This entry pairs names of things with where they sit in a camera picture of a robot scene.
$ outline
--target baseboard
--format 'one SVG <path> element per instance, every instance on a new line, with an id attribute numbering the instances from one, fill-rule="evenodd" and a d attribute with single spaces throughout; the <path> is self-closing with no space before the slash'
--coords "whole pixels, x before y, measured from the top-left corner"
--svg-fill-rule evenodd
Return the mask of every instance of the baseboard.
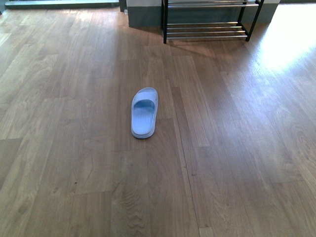
<path id="1" fill-rule="evenodd" d="M 119 0 L 38 0 L 7 1 L 7 9 L 76 9 L 119 6 Z"/>
<path id="2" fill-rule="evenodd" d="M 258 23 L 270 23 L 277 9 L 278 3 L 263 4 Z M 251 23 L 256 13 L 256 7 L 246 9 L 243 23 Z M 240 9 L 236 8 L 189 8 L 181 10 L 170 10 L 169 23 L 210 23 L 229 22 L 238 19 Z M 128 20 L 130 27 L 160 26 L 160 6 L 128 7 Z"/>

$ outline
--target laminate flooring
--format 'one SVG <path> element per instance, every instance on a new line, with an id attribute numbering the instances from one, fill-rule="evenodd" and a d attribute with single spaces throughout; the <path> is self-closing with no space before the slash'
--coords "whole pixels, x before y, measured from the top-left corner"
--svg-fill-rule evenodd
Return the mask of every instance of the laminate flooring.
<path id="1" fill-rule="evenodd" d="M 0 236 L 316 236 L 315 12 L 279 5 L 250 42 L 165 45 L 118 8 L 7 10 Z M 156 130 L 138 140 L 147 86 Z"/>

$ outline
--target wall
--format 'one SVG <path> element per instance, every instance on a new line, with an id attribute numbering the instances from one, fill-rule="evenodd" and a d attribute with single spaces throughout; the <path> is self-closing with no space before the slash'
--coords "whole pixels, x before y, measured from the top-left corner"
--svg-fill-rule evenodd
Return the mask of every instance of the wall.
<path id="1" fill-rule="evenodd" d="M 269 23 L 280 0 L 265 0 L 258 22 Z M 159 26 L 161 0 L 127 0 L 130 27 Z M 243 23 L 252 22 L 257 8 L 246 8 Z M 236 21 L 240 8 L 173 9 L 169 11 L 169 23 L 228 22 Z"/>

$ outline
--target black metal frame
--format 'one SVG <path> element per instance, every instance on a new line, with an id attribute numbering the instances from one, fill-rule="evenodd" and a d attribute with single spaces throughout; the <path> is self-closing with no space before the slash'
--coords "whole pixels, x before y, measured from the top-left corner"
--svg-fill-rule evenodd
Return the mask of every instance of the black metal frame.
<path id="1" fill-rule="evenodd" d="M 161 30 L 163 43 L 169 40 L 182 39 L 210 39 L 210 38 L 245 38 L 250 40 L 253 29 L 259 17 L 264 0 L 204 0 L 204 1 L 177 1 L 161 0 Z M 248 31 L 242 24 L 242 17 L 246 7 L 257 7 L 257 12 Z M 168 10 L 181 8 L 211 8 L 211 7 L 241 7 L 236 22 L 220 23 L 194 23 L 194 24 L 168 24 Z M 229 29 L 228 31 L 216 31 L 217 29 Z"/>

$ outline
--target slide sandal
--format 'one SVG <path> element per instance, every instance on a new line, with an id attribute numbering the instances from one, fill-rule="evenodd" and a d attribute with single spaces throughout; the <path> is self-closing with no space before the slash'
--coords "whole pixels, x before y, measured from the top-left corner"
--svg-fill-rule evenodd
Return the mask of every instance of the slide sandal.
<path id="1" fill-rule="evenodd" d="M 132 134 L 139 139 L 150 137 L 155 130 L 158 93 L 151 87 L 137 92 L 132 102 Z"/>

